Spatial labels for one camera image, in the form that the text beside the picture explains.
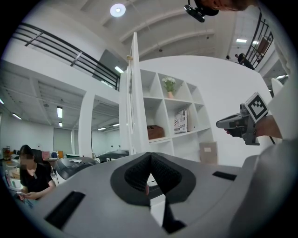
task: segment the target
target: white pillar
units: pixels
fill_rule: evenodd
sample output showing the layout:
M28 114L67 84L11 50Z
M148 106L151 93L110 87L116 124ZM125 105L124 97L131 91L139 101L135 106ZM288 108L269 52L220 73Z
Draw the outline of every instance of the white pillar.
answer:
M71 130L71 150L75 154L75 130Z
M79 154L92 158L91 123L95 94L86 92L82 101L79 119Z

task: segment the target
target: railing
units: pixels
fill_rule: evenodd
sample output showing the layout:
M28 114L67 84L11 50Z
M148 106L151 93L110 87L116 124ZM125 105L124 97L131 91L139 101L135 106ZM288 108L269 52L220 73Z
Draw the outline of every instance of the railing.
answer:
M262 19L262 13L260 13L256 31L245 56L245 58L252 64L254 68L256 68L262 61L272 42L272 32L270 31L269 25L266 23L266 20Z
M82 50L47 31L27 23L21 23L12 37L24 41L25 46L37 47L45 53L50 53L51 56L58 57L59 60L67 64L70 63L71 67L75 67L119 90L120 75Z

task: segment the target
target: hand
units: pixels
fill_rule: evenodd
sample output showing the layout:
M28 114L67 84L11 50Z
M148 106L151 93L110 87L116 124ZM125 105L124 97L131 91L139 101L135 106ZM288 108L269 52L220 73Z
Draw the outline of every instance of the hand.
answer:
M19 198L20 198L21 201L25 200L24 196L22 196L22 195L19 195Z
M39 195L37 192L29 192L25 195L25 198L35 200L39 198Z

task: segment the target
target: paper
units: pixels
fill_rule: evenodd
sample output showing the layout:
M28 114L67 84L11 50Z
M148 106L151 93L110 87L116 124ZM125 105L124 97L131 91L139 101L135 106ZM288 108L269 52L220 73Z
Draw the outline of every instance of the paper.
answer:
M210 147L205 147L205 148L204 148L204 151L205 151L205 152L211 152L211 148L210 148Z
M80 162L82 162L82 161L79 160L79 159L70 159L69 161L70 161L70 162L75 162L75 163L80 163Z

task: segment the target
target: box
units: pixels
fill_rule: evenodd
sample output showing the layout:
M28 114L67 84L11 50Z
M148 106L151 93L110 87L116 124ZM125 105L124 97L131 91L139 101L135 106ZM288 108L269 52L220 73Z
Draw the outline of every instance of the box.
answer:
M201 142L200 159L201 163L217 165L217 142Z
M147 126L147 132L149 139L157 139L164 137L163 128L157 125Z

